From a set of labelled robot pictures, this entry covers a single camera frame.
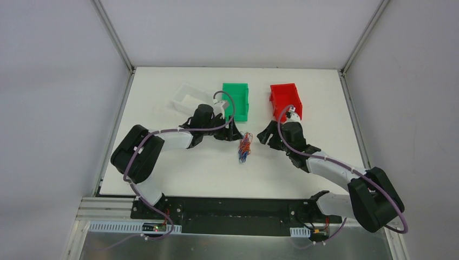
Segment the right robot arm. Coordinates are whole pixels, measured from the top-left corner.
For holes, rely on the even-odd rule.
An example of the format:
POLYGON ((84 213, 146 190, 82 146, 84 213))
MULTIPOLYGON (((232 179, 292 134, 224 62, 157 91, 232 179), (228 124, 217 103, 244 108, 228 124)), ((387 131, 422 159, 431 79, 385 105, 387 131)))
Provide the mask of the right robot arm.
POLYGON ((272 120, 257 138, 263 145, 284 151, 298 169, 325 178, 348 194, 323 192, 307 207, 307 215, 321 222, 328 215, 355 219, 365 230, 376 232, 387 228, 399 217, 403 226, 405 206, 386 173, 379 167, 352 167, 307 143, 298 122, 278 123, 272 120))

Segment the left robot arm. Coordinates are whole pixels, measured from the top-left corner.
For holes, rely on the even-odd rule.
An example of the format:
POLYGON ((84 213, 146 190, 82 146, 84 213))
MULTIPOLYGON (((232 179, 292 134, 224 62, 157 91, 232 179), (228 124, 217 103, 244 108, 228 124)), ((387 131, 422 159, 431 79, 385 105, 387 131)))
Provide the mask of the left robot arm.
POLYGON ((159 219, 164 215, 165 204, 160 201, 163 192, 153 179, 153 170, 161 152, 194 148, 205 136, 220 141, 242 139, 231 118, 225 118, 223 112, 216 113, 210 105, 200 104, 194 114, 176 128, 150 131, 142 125, 134 125, 114 149, 110 163, 143 201, 145 213, 159 219))

